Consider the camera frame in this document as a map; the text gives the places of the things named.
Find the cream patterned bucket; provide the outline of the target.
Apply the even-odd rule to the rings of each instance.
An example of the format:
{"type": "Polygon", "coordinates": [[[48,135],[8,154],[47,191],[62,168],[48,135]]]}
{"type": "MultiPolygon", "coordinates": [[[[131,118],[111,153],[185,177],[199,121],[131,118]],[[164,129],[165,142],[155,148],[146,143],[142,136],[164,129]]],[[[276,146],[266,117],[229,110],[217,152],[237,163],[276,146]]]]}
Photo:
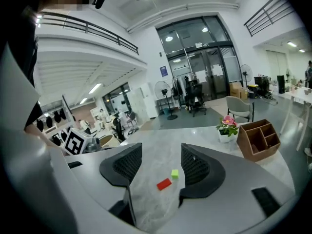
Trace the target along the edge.
{"type": "Polygon", "coordinates": [[[115,148],[120,145],[120,141],[114,135],[106,135],[99,139],[102,148],[115,148]]]}

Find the black tower speaker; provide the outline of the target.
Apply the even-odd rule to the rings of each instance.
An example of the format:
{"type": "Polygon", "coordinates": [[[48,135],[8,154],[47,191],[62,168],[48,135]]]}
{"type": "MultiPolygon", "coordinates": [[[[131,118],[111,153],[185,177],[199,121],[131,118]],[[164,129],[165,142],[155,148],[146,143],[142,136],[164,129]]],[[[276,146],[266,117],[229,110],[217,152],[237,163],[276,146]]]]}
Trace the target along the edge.
{"type": "Polygon", "coordinates": [[[284,77],[284,75],[277,76],[277,82],[278,82],[278,93],[284,94],[285,93],[285,77],[284,77]]]}

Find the small black standing fan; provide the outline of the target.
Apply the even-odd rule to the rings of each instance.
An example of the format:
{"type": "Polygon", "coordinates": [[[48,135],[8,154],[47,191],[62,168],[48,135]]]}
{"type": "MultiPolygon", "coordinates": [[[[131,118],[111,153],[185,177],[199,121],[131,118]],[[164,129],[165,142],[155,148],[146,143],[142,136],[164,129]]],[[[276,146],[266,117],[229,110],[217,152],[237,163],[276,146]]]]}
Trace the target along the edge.
{"type": "Polygon", "coordinates": [[[252,69],[249,65],[243,64],[240,67],[240,71],[242,74],[243,81],[245,82],[245,85],[248,85],[248,82],[250,82],[253,79],[253,73],[252,69]]]}

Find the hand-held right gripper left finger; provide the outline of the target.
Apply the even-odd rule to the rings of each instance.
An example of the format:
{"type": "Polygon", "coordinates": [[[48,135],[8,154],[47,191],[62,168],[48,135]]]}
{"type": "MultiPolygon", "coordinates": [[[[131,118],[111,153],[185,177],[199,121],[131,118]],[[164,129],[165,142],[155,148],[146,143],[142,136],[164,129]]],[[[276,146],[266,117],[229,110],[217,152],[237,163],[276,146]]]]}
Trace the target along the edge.
{"type": "Polygon", "coordinates": [[[128,144],[65,158],[76,179],[97,204],[136,227],[130,185],[142,164],[142,144],[128,144]]]}

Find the large black standing fan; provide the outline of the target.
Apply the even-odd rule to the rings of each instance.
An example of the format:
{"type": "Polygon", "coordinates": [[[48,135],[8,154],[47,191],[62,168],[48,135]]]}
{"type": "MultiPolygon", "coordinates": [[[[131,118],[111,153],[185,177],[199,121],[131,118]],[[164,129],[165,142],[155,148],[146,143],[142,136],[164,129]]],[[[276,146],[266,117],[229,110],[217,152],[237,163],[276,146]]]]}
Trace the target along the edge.
{"type": "Polygon", "coordinates": [[[174,113],[175,104],[169,84],[164,81],[158,81],[155,84],[154,93],[157,98],[156,104],[160,112],[163,113],[168,120],[177,119],[177,115],[174,113]]]}

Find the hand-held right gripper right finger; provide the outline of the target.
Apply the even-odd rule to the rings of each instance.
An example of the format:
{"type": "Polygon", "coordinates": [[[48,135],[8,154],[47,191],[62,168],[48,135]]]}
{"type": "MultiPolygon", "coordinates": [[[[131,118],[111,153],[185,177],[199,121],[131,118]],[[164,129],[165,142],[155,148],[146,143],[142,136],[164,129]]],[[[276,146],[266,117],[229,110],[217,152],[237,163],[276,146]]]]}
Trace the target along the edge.
{"type": "Polygon", "coordinates": [[[191,144],[155,144],[146,151],[149,184],[172,168],[181,175],[163,192],[152,188],[146,230],[157,234],[236,234],[263,223],[294,191],[260,165],[191,144]]]}

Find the person's left forearm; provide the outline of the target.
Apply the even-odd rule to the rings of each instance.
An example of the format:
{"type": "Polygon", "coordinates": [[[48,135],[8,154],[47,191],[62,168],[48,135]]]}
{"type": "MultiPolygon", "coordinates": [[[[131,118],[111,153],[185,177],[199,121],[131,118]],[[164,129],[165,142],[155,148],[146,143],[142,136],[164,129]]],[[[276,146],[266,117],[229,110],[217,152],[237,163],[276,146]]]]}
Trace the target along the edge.
{"type": "Polygon", "coordinates": [[[30,124],[26,126],[24,128],[24,131],[28,134],[31,134],[40,138],[49,147],[59,148],[60,150],[62,150],[59,146],[57,146],[52,141],[50,141],[35,125],[30,124]]]}

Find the potted pink flower plant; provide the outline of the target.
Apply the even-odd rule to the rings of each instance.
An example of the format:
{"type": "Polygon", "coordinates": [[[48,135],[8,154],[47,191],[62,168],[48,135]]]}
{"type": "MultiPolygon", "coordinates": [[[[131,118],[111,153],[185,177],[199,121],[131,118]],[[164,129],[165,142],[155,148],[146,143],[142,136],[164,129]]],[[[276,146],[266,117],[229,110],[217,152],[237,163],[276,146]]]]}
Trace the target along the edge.
{"type": "Polygon", "coordinates": [[[216,129],[220,142],[228,143],[237,136],[239,126],[233,117],[226,115],[220,119],[220,123],[216,126],[216,129]]]}

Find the yellow and black bin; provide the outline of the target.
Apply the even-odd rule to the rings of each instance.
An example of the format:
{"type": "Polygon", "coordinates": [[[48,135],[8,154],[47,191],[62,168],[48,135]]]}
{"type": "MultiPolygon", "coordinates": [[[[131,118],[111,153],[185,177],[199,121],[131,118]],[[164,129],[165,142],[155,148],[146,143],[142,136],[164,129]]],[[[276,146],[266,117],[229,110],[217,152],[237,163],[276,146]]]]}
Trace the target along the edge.
{"type": "Polygon", "coordinates": [[[258,98],[259,87],[257,84],[247,85],[247,90],[248,90],[248,98],[252,99],[258,98]]]}

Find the white table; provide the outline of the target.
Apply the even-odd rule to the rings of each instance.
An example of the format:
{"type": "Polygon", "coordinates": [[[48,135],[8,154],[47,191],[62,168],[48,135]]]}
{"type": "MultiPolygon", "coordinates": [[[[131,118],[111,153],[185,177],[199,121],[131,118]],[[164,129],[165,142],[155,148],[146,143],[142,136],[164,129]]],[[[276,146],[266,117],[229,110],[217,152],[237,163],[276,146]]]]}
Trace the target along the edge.
{"type": "Polygon", "coordinates": [[[283,94],[278,94],[278,95],[280,97],[290,99],[290,103],[287,109],[286,117],[282,124],[282,128],[280,130],[280,134],[283,133],[284,128],[290,117],[293,117],[299,123],[302,123],[302,133],[301,133],[299,142],[296,147],[296,150],[299,151],[302,145],[303,139],[304,139],[306,129],[309,124],[310,112],[312,112],[312,90],[309,88],[300,87],[300,88],[294,89],[293,91],[285,92],[283,94]],[[295,103],[297,99],[303,102],[303,106],[304,106],[303,117],[304,118],[301,118],[293,113],[293,104],[295,103]]]}

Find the white locker cabinet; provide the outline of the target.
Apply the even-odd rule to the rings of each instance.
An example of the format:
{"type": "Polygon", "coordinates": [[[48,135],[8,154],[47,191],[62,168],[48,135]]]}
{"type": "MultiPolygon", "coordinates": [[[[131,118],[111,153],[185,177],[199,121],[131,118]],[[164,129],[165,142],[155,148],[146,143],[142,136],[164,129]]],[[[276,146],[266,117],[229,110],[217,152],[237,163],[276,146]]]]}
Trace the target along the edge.
{"type": "Polygon", "coordinates": [[[158,117],[156,102],[149,89],[146,90],[144,87],[132,89],[127,93],[127,97],[140,125],[158,117]]]}

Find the brown wooden desk organizer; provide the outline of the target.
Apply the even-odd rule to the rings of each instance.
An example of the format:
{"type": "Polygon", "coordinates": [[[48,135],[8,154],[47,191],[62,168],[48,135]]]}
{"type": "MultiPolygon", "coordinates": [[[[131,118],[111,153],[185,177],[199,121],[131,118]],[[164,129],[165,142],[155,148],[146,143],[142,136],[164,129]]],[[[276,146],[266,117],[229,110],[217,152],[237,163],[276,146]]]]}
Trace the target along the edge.
{"type": "Polygon", "coordinates": [[[279,137],[266,119],[239,126],[236,142],[244,158],[253,162],[274,155],[280,147],[279,137]]]}

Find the clothes rack with dark coats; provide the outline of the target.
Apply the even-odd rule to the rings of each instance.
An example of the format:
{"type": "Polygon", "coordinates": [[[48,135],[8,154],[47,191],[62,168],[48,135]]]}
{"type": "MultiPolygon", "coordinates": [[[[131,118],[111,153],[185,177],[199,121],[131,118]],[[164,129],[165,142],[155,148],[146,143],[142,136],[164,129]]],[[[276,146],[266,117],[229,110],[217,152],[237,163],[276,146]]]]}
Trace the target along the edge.
{"type": "Polygon", "coordinates": [[[197,84],[197,78],[193,73],[186,73],[172,78],[172,97],[179,104],[179,108],[189,107],[187,88],[197,84]]]}

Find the person's black shirt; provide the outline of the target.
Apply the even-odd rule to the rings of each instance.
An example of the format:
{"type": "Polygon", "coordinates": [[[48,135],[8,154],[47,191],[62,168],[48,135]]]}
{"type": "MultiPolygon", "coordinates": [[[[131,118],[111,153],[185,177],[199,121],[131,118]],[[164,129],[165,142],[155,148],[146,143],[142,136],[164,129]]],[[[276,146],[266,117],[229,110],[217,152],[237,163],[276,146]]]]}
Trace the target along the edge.
{"type": "Polygon", "coordinates": [[[9,17],[13,25],[5,29],[5,36],[0,39],[0,52],[7,43],[18,67],[32,86],[35,86],[33,75],[38,55],[38,39],[35,37],[37,11],[36,6],[26,5],[13,12],[9,17]]]}

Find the small red block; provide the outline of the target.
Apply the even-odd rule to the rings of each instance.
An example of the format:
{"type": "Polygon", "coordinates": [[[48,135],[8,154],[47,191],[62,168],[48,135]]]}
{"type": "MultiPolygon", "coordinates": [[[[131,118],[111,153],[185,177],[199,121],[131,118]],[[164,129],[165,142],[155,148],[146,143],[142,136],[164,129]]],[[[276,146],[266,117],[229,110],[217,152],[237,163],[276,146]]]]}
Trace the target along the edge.
{"type": "Polygon", "coordinates": [[[165,188],[169,187],[172,184],[169,178],[164,179],[163,181],[159,182],[156,186],[159,191],[164,190],[165,188]]]}

